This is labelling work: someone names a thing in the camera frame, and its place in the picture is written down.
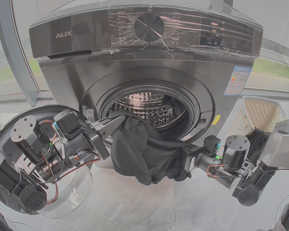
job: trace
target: washing machine door opening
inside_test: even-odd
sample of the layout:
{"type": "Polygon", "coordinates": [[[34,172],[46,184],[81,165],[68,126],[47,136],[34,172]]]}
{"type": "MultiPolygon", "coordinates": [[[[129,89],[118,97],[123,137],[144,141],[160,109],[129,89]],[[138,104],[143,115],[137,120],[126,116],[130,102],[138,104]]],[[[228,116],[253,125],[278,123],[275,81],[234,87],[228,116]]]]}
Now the washing machine door opening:
{"type": "Polygon", "coordinates": [[[161,86],[135,88],[112,95],[103,105],[101,117],[108,116],[113,110],[129,110],[149,122],[163,139],[179,139],[197,123],[198,104],[185,94],[161,86]]]}

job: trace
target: beige laundry basket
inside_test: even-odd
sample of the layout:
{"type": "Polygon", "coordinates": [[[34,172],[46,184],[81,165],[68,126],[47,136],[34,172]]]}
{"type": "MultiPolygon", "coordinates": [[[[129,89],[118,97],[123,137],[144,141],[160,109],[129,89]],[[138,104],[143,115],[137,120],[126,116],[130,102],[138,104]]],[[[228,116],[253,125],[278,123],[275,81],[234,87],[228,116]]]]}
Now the beige laundry basket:
{"type": "Polygon", "coordinates": [[[254,127],[271,132],[276,122],[287,119],[280,103],[253,96],[244,96],[225,138],[230,135],[247,135],[254,127]]]}

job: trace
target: black garment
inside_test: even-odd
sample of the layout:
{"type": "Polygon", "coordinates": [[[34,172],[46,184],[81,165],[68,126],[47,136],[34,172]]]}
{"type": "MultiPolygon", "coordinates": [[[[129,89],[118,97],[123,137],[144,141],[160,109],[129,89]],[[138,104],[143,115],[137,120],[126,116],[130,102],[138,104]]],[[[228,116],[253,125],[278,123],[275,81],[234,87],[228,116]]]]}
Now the black garment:
{"type": "Polygon", "coordinates": [[[250,142],[250,148],[247,153],[247,158],[257,166],[257,161],[262,153],[262,150],[269,138],[269,132],[255,128],[254,132],[246,135],[250,142]]]}
{"type": "Polygon", "coordinates": [[[157,184],[168,176],[176,181],[191,178],[184,170],[189,145],[181,141],[163,141],[159,132],[142,118],[128,111],[112,111],[109,118],[126,115],[114,132],[111,159],[121,175],[135,176],[144,184],[157,184]]]}

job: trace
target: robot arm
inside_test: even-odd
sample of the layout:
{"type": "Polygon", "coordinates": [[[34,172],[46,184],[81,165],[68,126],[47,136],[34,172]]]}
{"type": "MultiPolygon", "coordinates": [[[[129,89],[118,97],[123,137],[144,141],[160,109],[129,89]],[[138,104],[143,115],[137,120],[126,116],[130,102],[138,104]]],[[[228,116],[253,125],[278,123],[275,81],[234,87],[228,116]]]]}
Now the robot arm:
{"type": "Polygon", "coordinates": [[[15,123],[11,140],[23,152],[15,165],[6,159],[0,146],[0,185],[32,211],[41,210],[47,204],[45,183],[53,183],[52,175],[58,181],[71,168],[84,165],[79,162],[92,154],[97,160],[110,156],[103,140],[125,120],[125,116],[87,124],[73,110],[66,109],[54,120],[55,127],[60,130],[57,131],[60,139],[55,141],[50,141],[34,116],[26,116],[15,123]],[[35,176],[35,170],[43,181],[35,176]]]}
{"type": "MultiPolygon", "coordinates": [[[[11,140],[23,155],[15,167],[0,150],[0,185],[19,198],[29,210],[41,210],[47,204],[45,183],[53,183],[54,179],[59,181],[72,168],[75,170],[109,157],[103,141],[125,118],[122,115],[91,122],[90,119],[82,120],[75,111],[65,109],[54,117],[57,137],[51,140],[40,126],[40,123],[49,121],[39,123],[33,115],[19,119],[11,131],[11,140]],[[98,159],[80,164],[90,155],[98,159]]],[[[250,147],[246,137],[228,137],[223,156],[217,156],[220,142],[217,137],[208,136],[203,147],[196,147],[187,155],[184,169],[200,168],[224,186],[235,187],[233,196],[244,206],[258,201],[279,167],[289,168],[289,120],[276,124],[260,156],[260,163],[252,173],[253,164],[246,158],[250,147]]],[[[278,224],[284,229],[276,230],[289,230],[289,205],[278,224]]]]}

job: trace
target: play/pause button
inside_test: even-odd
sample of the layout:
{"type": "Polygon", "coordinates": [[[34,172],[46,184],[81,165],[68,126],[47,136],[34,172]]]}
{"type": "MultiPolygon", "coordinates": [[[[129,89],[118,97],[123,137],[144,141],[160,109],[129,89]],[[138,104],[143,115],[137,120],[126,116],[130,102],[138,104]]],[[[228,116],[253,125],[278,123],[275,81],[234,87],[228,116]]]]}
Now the play/pause button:
{"type": "Polygon", "coordinates": [[[244,43],[243,48],[247,50],[249,48],[249,44],[247,42],[244,43]]]}

